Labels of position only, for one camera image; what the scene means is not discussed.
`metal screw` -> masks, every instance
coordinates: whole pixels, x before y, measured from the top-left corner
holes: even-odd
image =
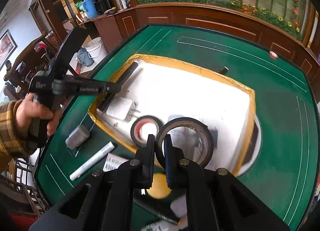
[[[180,165],[187,166],[189,164],[189,160],[184,158],[179,161]]]
[[[96,169],[94,171],[92,171],[91,173],[94,177],[98,177],[102,174],[102,170],[101,169]]]
[[[137,166],[137,165],[139,165],[139,163],[140,163],[140,161],[138,159],[132,159],[130,161],[130,165],[132,165],[132,166]]]
[[[226,170],[225,168],[219,168],[218,169],[218,174],[221,176],[225,176],[228,174],[228,170]]]

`green table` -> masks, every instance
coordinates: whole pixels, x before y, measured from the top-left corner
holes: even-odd
[[[256,114],[262,129],[262,147],[254,165],[239,180],[295,230],[310,205],[318,174],[319,129],[316,103],[304,73],[295,65],[270,58],[268,50],[241,38],[207,29],[149,25],[108,55],[92,77],[107,80],[133,54],[151,54],[186,61],[217,71],[256,93]],[[54,204],[77,185],[69,175],[109,141],[114,153],[134,154],[97,126],[75,157],[65,145],[70,132],[85,117],[95,97],[75,98],[64,113],[57,133],[40,158],[36,179]],[[102,168],[104,160],[94,168]],[[134,205],[132,230],[140,230],[156,217]]]

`white power adapter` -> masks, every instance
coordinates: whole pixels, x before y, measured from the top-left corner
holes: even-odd
[[[129,122],[131,120],[133,110],[136,109],[136,105],[131,99],[122,97],[114,97],[110,102],[106,114],[108,116]]]

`plaid sleeve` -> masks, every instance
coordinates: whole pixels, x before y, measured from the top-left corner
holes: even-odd
[[[15,129],[15,115],[21,102],[10,101],[0,106],[0,168],[4,161],[34,152],[27,149],[27,141],[20,138]]]

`framed picture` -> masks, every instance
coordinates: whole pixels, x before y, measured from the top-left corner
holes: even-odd
[[[13,51],[17,48],[16,42],[13,40],[9,30],[0,38],[0,64],[3,66],[4,62],[10,57]]]

